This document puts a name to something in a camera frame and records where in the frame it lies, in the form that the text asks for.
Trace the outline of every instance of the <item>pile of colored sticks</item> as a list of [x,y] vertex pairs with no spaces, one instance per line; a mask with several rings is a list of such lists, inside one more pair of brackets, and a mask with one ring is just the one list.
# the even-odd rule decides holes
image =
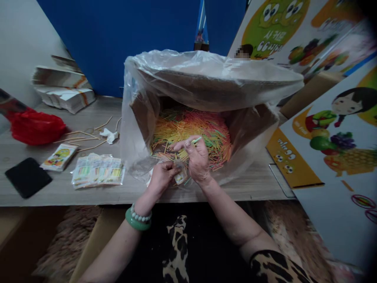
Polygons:
[[225,120],[219,113],[198,111],[188,107],[160,112],[151,145],[152,155],[171,161],[179,158],[187,165],[189,161],[187,152],[182,149],[176,154],[169,149],[169,146],[192,135],[203,137],[212,171],[222,168],[224,163],[229,161],[232,145]]

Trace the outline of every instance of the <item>pineapple illustration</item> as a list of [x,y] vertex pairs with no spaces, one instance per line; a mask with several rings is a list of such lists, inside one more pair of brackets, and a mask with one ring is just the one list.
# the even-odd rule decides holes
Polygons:
[[349,149],[335,156],[326,156],[324,161],[327,166],[342,176],[343,171],[348,175],[373,172],[377,166],[377,149]]

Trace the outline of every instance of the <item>wooden table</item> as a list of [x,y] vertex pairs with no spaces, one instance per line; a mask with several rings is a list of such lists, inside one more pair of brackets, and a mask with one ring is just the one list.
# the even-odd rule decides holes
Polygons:
[[[113,97],[98,97],[90,106],[73,115],[66,110],[39,105],[36,110],[47,114],[54,114],[63,119],[72,130],[85,131],[104,124],[111,116],[106,126],[115,131],[117,120],[121,116],[122,101]],[[87,141],[88,147],[95,146],[99,141]],[[145,190],[145,185],[130,175],[124,177],[123,185],[113,187],[94,187],[74,190],[71,185],[70,172],[75,168],[77,153],[64,172],[48,171],[53,181],[29,199],[23,199],[5,176],[5,171],[27,157],[33,157],[42,163],[58,147],[59,143],[45,146],[29,146],[12,138],[11,133],[5,132],[0,136],[0,206],[57,206],[57,205],[93,205],[93,204],[129,204]],[[89,154],[112,154],[120,157],[119,140],[113,145],[104,143],[100,147],[88,151]],[[273,163],[267,150],[260,153],[257,160],[238,179],[223,185],[224,190],[233,200],[284,200],[287,199],[271,172],[268,164]],[[198,190],[168,189],[161,202],[202,202],[205,197]]]

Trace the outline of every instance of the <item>phone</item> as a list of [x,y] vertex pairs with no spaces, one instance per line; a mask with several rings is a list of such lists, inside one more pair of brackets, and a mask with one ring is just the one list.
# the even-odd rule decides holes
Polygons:
[[47,172],[31,157],[7,170],[5,175],[23,198],[31,197],[52,181]]

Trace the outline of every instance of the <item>white bead bracelet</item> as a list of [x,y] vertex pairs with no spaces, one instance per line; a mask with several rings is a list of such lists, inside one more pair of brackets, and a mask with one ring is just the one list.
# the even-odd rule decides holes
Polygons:
[[137,221],[148,222],[152,217],[152,212],[150,212],[150,214],[148,216],[138,215],[135,212],[135,203],[133,203],[132,206],[131,206],[131,216],[132,216],[133,219],[135,219]]

